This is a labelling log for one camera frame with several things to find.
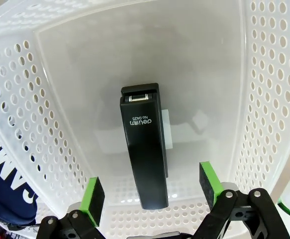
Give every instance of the green gripper pad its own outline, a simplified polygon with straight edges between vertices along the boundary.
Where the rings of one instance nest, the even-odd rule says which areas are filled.
[[[206,201],[208,202],[210,210],[212,210],[217,197],[223,191],[220,180],[215,174],[210,162],[200,163],[199,182],[202,187]]]
[[[94,227],[99,226],[105,194],[99,178],[90,178],[86,187],[80,211],[87,214]]]

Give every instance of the metal bolt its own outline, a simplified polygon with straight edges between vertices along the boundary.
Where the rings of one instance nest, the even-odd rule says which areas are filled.
[[[254,192],[254,196],[255,196],[255,197],[258,198],[258,197],[260,197],[260,195],[261,195],[261,193],[260,193],[259,191],[255,191],[255,192]]]
[[[225,194],[225,196],[226,196],[227,198],[232,198],[232,197],[233,197],[233,194],[232,194],[231,192],[227,192],[227,193]]]

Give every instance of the navy blue fabric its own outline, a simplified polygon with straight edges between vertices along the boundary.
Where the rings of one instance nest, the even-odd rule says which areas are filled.
[[[8,176],[0,176],[0,220],[14,225],[34,224],[37,195],[17,172],[8,155],[0,146],[1,161],[0,174],[4,164],[7,164],[6,169],[9,168],[9,170],[5,169],[5,174]]]

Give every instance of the perforated basket wall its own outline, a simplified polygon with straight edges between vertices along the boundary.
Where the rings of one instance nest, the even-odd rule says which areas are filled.
[[[149,82],[173,142],[170,205],[155,211],[141,209],[119,111],[121,87]],[[288,163],[290,1],[10,0],[0,143],[41,200],[38,221],[64,216],[99,176],[107,238],[194,233],[209,212],[200,161],[244,193],[272,191]]]

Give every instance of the white plastic basket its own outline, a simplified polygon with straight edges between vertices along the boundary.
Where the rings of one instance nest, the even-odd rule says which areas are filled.
[[[119,98],[123,86],[152,82],[170,117],[170,206],[145,211]],[[0,7],[0,143],[59,217],[99,176],[107,238],[193,233],[208,213],[200,161],[244,193],[283,189],[290,0],[9,0]],[[232,224],[226,235],[244,233]]]

